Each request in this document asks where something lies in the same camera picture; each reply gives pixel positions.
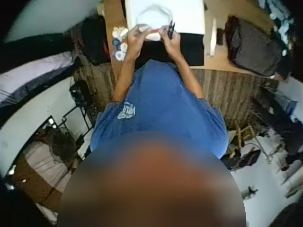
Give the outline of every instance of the white floor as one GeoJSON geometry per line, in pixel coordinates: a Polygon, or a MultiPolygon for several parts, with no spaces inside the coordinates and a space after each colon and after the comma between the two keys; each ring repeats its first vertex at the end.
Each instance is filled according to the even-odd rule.
{"type": "MultiPolygon", "coordinates": [[[[275,136],[271,137],[271,139],[259,138],[268,154],[273,152],[278,146],[278,143],[276,143],[277,139],[278,137],[275,136]]],[[[255,140],[247,143],[257,144],[255,140]]],[[[253,146],[246,145],[241,151],[242,154],[247,153],[253,146]]],[[[268,227],[285,206],[293,203],[300,196],[300,193],[297,193],[289,199],[285,197],[288,190],[295,186],[300,179],[302,180],[303,167],[301,167],[301,163],[299,165],[295,163],[295,170],[301,168],[296,171],[296,174],[290,180],[283,183],[293,171],[293,168],[290,168],[286,173],[279,170],[283,156],[285,156],[283,153],[274,155],[271,164],[268,164],[265,155],[261,154],[253,166],[246,166],[243,169],[232,172],[240,191],[246,190],[249,186],[259,190],[254,197],[244,201],[249,227],[268,227]]]]}

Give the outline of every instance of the black bag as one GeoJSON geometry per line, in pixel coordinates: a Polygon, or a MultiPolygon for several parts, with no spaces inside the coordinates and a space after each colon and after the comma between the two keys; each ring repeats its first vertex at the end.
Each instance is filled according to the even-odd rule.
{"type": "Polygon", "coordinates": [[[225,25],[228,58],[237,67],[265,77],[275,74],[282,47],[254,24],[235,16],[225,25]]]}

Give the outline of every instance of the hand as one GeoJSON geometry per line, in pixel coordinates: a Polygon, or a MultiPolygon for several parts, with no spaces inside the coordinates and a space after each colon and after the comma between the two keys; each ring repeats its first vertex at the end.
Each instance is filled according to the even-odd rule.
{"type": "Polygon", "coordinates": [[[147,25],[136,25],[128,32],[128,48],[125,60],[136,60],[139,57],[144,39],[148,34],[151,33],[151,31],[152,28],[147,25]],[[141,32],[139,28],[143,26],[147,28],[145,29],[145,31],[141,32]]]}
{"type": "Polygon", "coordinates": [[[169,54],[169,57],[176,61],[183,57],[180,49],[181,36],[178,32],[174,31],[172,39],[170,39],[167,34],[168,28],[169,26],[163,26],[159,29],[159,34],[164,42],[165,49],[169,54]]]}

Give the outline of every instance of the floor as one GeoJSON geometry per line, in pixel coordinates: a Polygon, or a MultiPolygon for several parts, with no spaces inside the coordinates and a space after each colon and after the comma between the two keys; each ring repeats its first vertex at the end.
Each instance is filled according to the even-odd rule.
{"type": "MultiPolygon", "coordinates": [[[[268,155],[279,146],[279,136],[271,132],[270,138],[258,137],[268,155]]],[[[242,155],[247,154],[252,147],[258,149],[257,145],[255,139],[246,141],[246,146],[241,150],[242,155]]],[[[300,163],[282,172],[280,168],[284,163],[282,157],[285,155],[286,152],[273,155],[269,164],[265,156],[261,154],[253,166],[231,172],[241,192],[249,186],[254,190],[258,189],[254,197],[244,200],[249,227],[268,227],[284,207],[296,202],[302,194],[300,191],[288,199],[285,197],[290,189],[300,183],[303,173],[300,163]]]]}
{"type": "MultiPolygon", "coordinates": [[[[80,51],[78,53],[83,66],[73,76],[75,80],[83,79],[87,82],[95,105],[103,111],[112,101],[115,86],[111,65],[93,66],[80,51]]],[[[258,96],[260,86],[265,83],[274,87],[278,85],[275,80],[234,72],[194,70],[194,74],[203,85],[206,99],[212,106],[220,108],[229,129],[234,129],[235,120],[241,127],[249,122],[254,123],[250,99],[258,96]]]]}

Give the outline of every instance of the dark backpack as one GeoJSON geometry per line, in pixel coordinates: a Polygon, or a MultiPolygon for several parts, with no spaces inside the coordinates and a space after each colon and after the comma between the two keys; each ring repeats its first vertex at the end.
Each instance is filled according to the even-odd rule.
{"type": "Polygon", "coordinates": [[[93,65],[110,62],[105,20],[102,16],[83,21],[78,42],[83,54],[93,65]]]}
{"type": "Polygon", "coordinates": [[[230,16],[225,25],[228,58],[237,67],[265,77],[275,74],[282,47],[265,33],[241,18],[230,16]]]}

